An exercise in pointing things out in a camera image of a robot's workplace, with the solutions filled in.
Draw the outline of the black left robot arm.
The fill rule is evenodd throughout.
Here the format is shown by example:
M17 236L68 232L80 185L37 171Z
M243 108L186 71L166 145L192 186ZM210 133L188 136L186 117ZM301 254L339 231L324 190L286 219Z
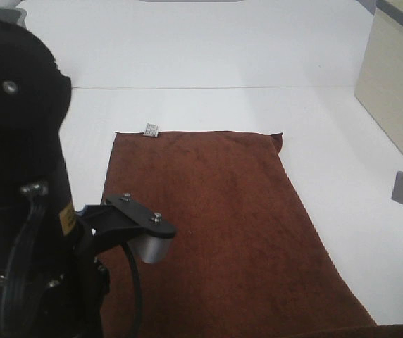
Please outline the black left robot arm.
M126 196L76 211L59 130L71 81L32 33L0 20L0 337L102 337L98 255L145 233Z

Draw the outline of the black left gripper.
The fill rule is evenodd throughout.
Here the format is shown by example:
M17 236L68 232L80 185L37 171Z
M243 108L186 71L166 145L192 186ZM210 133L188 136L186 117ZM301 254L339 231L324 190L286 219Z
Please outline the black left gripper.
M110 291L111 276L97 256L116 246L128 260L134 294L133 320L125 336L138 336L143 296L137 263L126 242L131 224L111 205L86 206L76 214L82 234L71 265L56 286L45 288L29 337L103 337L101 305Z

